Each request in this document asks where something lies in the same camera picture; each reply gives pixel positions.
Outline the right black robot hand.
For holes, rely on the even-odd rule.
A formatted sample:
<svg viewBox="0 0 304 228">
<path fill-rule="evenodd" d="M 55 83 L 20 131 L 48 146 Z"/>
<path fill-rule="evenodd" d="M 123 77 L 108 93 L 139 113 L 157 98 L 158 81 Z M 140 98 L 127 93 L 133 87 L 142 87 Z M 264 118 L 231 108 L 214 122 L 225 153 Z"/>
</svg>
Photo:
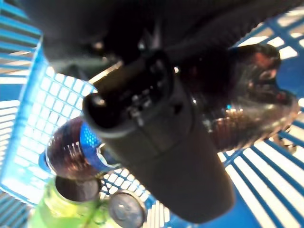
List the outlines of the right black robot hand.
<svg viewBox="0 0 304 228">
<path fill-rule="evenodd" d="M 203 223 L 234 204 L 218 152 L 285 129 L 296 96 L 280 53 L 236 47 L 301 0 L 20 0 L 58 73 L 91 81 L 83 116 L 106 151 L 180 218 Z"/>
</svg>

